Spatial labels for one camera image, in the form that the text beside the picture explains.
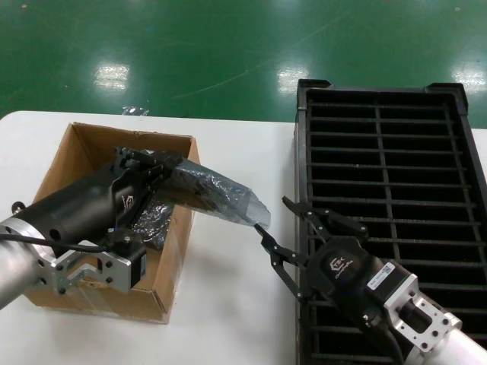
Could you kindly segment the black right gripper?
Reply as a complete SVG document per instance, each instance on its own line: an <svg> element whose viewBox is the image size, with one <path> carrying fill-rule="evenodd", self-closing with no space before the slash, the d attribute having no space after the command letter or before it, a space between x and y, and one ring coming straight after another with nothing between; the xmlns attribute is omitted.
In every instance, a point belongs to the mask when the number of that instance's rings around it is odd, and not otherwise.
<svg viewBox="0 0 487 365"><path fill-rule="evenodd" d="M369 237L368 228L328 208L320 214L310 205L293 202L286 196L282 197L282 202L325 244L308 261L306 256L277 244L263 227L254 224L275 273L296 300L304 303L311 296L309 287L305 285L303 290L300 289L284 264L305 269L307 283L312 289L359 328L365 328L373 314L380 312L366 293L367 284L384 267L378 257L360 245Z"/></svg>

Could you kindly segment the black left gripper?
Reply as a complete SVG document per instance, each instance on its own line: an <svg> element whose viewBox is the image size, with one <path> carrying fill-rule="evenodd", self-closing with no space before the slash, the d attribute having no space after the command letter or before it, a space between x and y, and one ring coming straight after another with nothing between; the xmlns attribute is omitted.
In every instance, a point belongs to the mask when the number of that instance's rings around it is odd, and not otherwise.
<svg viewBox="0 0 487 365"><path fill-rule="evenodd" d="M110 228L132 223L149 189L157 189L183 161L177 152L128 147L116 147L115 155L116 163L107 164L17 213L17 219L43 236L35 239L18 233L17 241L50 246L58 255L84 240L98 243ZM157 166L162 168L149 170Z"/></svg>

